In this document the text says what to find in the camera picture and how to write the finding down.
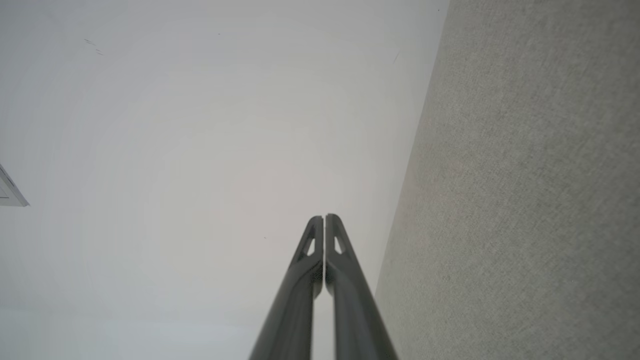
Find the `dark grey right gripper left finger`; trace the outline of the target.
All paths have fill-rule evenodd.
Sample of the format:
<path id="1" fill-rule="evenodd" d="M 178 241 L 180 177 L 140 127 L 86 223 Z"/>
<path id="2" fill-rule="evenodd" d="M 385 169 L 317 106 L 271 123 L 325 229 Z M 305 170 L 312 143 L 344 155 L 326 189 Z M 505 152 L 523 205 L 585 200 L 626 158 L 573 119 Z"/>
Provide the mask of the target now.
<path id="1" fill-rule="evenodd" d="M 323 243 L 323 217 L 313 216 L 286 269 L 250 360 L 311 358 L 314 300 L 323 287 Z"/>

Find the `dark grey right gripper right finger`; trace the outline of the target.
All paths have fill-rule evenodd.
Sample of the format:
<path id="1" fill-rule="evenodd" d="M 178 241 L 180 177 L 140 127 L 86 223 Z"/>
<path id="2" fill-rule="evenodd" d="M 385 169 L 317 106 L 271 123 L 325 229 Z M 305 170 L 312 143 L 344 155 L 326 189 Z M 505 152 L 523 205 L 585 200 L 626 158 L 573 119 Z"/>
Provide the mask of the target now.
<path id="1" fill-rule="evenodd" d="M 326 288 L 334 304 L 336 360 L 397 360 L 342 219 L 325 221 Z"/>

